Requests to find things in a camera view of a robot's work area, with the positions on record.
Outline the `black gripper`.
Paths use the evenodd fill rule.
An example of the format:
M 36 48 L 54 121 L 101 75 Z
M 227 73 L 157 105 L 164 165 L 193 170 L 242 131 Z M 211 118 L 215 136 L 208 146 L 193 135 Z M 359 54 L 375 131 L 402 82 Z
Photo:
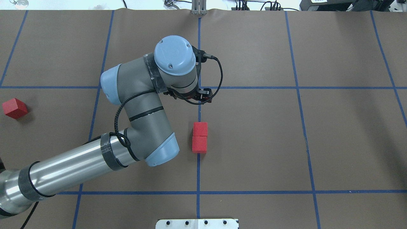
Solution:
M 212 103 L 213 92 L 210 88 L 195 87 L 192 90 L 183 90 L 177 87 L 167 87 L 164 95 L 169 95 L 174 99 L 181 99 L 192 105 Z

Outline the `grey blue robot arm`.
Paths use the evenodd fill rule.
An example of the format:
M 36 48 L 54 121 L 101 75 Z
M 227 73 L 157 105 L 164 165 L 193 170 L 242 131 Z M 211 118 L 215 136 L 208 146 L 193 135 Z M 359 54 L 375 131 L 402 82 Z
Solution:
M 145 161 L 150 167 L 176 157 L 179 145 L 159 94 L 192 105 L 215 96 L 199 87 L 201 64 L 218 58 L 195 48 L 185 38 L 162 38 L 153 52 L 108 69 L 100 84 L 118 105 L 114 131 L 20 170 L 1 170 L 1 219 L 16 216 L 73 186 Z

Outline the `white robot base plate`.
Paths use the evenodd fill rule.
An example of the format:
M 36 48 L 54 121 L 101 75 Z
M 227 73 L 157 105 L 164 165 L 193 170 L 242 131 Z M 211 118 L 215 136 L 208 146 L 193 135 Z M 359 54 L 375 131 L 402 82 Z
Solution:
M 156 229 L 239 229 L 238 219 L 162 219 Z

